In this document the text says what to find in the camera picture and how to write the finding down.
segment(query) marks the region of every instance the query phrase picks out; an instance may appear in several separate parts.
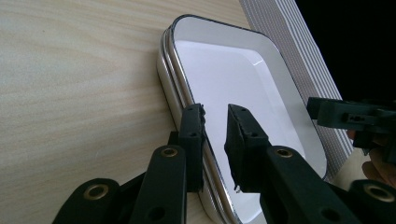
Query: white plate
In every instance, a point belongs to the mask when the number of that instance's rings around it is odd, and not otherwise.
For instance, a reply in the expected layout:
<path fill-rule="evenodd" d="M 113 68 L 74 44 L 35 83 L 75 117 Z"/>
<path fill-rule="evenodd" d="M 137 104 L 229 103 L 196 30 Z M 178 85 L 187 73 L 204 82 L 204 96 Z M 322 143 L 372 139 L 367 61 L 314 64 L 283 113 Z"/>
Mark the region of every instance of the white plate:
<path fill-rule="evenodd" d="M 259 194 L 233 190 L 224 151 L 228 104 L 248 108 L 272 145 L 296 149 L 320 176 L 325 175 L 323 146 L 289 69 L 271 40 L 259 33 L 194 16 L 178 18 L 169 35 L 168 62 L 176 65 L 172 74 L 175 88 L 185 102 L 204 105 L 211 146 L 211 154 L 206 156 L 214 156 L 214 160 L 206 162 L 214 163 L 211 165 L 217 166 L 219 172 L 207 173 L 211 175 L 209 179 L 217 178 L 223 185 L 218 185 L 216 191 L 225 190 L 222 200 L 228 202 L 222 202 L 220 207 L 230 206 L 234 221 L 249 223 L 262 210 Z"/>

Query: wooden table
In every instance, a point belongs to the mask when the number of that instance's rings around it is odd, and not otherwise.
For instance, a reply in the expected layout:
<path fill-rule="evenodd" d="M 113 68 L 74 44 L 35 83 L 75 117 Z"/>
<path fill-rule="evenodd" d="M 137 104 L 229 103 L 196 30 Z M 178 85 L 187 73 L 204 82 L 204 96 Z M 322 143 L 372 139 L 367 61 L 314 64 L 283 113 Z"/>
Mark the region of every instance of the wooden table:
<path fill-rule="evenodd" d="M 0 1 L 0 223 L 51 223 L 81 183 L 145 172 L 175 129 L 156 57 L 182 14 L 248 28 L 237 0 Z"/>

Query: human hand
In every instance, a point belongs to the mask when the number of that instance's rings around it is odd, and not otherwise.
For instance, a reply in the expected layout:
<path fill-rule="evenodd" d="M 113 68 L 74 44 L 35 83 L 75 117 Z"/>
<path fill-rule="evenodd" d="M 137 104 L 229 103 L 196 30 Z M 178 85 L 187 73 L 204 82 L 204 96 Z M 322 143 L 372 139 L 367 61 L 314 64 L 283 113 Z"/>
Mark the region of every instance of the human hand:
<path fill-rule="evenodd" d="M 346 134 L 350 139 L 355 138 L 354 131 L 348 130 Z M 382 135 L 376 136 L 374 139 L 374 142 L 380 146 L 384 146 L 387 141 L 387 137 Z M 376 180 L 396 188 L 396 166 L 382 161 L 383 149 L 372 149 L 369 152 L 369 156 L 371 160 L 361 166 L 364 175 L 368 179 Z"/>

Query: bolt hole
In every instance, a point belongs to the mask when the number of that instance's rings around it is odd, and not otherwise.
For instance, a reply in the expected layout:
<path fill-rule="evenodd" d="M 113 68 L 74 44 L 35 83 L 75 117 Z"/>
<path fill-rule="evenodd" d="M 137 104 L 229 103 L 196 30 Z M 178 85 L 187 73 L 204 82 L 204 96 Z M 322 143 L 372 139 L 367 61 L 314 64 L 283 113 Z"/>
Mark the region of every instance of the bolt hole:
<path fill-rule="evenodd" d="M 380 188 L 377 185 L 367 184 L 363 188 L 368 195 L 381 202 L 393 203 L 395 201 L 395 196 L 392 193 L 390 193 L 385 189 Z"/>
<path fill-rule="evenodd" d="M 337 222 L 340 220 L 340 215 L 331 208 L 325 208 L 322 209 L 320 212 L 326 219 L 332 221 L 332 222 Z"/>
<path fill-rule="evenodd" d="M 166 148 L 161 151 L 163 157 L 174 157 L 177 154 L 177 150 L 174 148 Z"/>
<path fill-rule="evenodd" d="M 99 200 L 105 197 L 108 193 L 108 186 L 105 184 L 95 184 L 87 187 L 84 192 L 84 198 L 87 200 Z"/>
<path fill-rule="evenodd" d="M 293 155 L 293 153 L 287 149 L 278 149 L 276 153 L 283 158 L 290 158 Z"/>
<path fill-rule="evenodd" d="M 165 209 L 162 207 L 155 207 L 148 212 L 148 218 L 151 221 L 158 221 L 165 217 Z"/>

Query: rectangular dish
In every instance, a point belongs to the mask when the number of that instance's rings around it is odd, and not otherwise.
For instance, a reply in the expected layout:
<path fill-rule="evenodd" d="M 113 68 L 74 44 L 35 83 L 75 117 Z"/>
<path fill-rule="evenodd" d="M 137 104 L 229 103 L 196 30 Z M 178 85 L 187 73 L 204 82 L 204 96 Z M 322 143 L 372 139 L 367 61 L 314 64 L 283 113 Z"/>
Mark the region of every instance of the rectangular dish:
<path fill-rule="evenodd" d="M 256 223 L 259 194 L 233 190 L 224 151 L 227 104 L 248 108 L 273 145 L 292 147 L 320 175 L 326 158 L 312 120 L 280 52 L 266 36 L 185 15 L 163 33 L 159 77 L 178 128 L 181 110 L 201 103 L 206 115 L 204 209 L 217 223 Z"/>

